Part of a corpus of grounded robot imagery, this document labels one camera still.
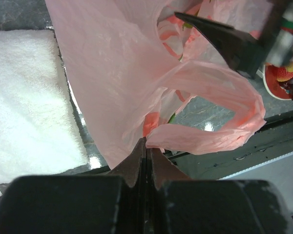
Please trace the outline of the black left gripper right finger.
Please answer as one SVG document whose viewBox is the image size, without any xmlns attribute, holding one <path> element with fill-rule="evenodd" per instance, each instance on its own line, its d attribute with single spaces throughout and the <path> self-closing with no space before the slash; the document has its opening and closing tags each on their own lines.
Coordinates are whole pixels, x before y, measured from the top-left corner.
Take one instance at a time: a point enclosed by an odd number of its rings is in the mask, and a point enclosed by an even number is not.
<svg viewBox="0 0 293 234">
<path fill-rule="evenodd" d="M 277 188 L 264 180 L 193 180 L 150 149 L 157 234 L 293 234 Z"/>
</svg>

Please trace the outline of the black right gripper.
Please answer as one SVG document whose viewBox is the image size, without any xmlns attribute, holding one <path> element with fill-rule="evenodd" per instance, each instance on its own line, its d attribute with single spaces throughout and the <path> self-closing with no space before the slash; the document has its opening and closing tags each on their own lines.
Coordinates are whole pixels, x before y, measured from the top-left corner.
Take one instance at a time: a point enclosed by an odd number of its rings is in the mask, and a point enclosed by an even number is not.
<svg viewBox="0 0 293 234">
<path fill-rule="evenodd" d="M 293 60 L 293 0 L 271 0 L 269 3 L 272 8 L 260 40 L 210 19 L 181 12 L 174 15 L 200 32 L 230 69 L 245 78 L 253 78 L 264 61 L 281 67 Z"/>
</svg>

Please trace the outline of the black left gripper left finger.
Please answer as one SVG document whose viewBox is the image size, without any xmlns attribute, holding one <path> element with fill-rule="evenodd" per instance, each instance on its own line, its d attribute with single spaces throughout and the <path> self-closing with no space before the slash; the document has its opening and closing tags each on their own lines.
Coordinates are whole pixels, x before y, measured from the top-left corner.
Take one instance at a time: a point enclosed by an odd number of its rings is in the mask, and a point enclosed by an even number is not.
<svg viewBox="0 0 293 234">
<path fill-rule="evenodd" d="M 0 234 L 143 234 L 146 141 L 105 175 L 31 175 L 0 199 Z"/>
</svg>

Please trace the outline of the red fake cherry bunch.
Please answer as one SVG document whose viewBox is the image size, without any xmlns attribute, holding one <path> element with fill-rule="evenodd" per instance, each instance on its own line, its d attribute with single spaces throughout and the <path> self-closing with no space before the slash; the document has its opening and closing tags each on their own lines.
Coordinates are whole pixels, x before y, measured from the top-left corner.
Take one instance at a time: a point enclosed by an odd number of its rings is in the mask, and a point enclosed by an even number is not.
<svg viewBox="0 0 293 234">
<path fill-rule="evenodd" d="M 279 82 L 288 81 L 293 78 L 293 62 L 283 67 L 273 67 L 272 73 Z"/>
</svg>

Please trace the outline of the pink plastic bag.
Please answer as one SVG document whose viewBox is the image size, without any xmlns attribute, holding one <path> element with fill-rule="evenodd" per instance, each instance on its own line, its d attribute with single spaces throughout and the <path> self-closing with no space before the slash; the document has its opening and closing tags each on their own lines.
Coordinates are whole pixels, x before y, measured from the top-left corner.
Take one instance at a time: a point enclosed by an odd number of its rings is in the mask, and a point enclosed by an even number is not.
<svg viewBox="0 0 293 234">
<path fill-rule="evenodd" d="M 196 155 L 234 150 L 264 124 L 261 95 L 226 67 L 208 42 L 191 39 L 174 54 L 164 45 L 185 29 L 159 21 L 171 0 L 48 0 L 73 93 L 87 128 L 110 168 L 146 137 L 146 146 Z M 234 111 L 218 131 L 169 124 L 193 97 Z"/>
</svg>

